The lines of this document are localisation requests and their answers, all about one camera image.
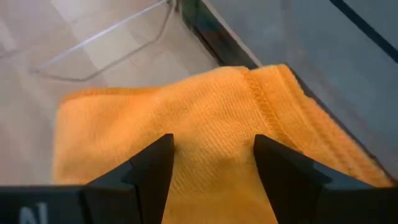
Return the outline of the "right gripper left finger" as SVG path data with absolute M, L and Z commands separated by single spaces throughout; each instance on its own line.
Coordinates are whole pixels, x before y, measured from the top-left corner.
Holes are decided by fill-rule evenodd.
M 84 185 L 1 187 L 1 223 L 161 223 L 174 166 L 165 134 Z

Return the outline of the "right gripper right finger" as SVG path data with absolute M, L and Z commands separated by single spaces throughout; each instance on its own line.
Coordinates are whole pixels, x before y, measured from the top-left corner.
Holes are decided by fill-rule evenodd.
M 278 223 L 397 223 L 397 187 L 373 187 L 261 134 L 253 153 Z

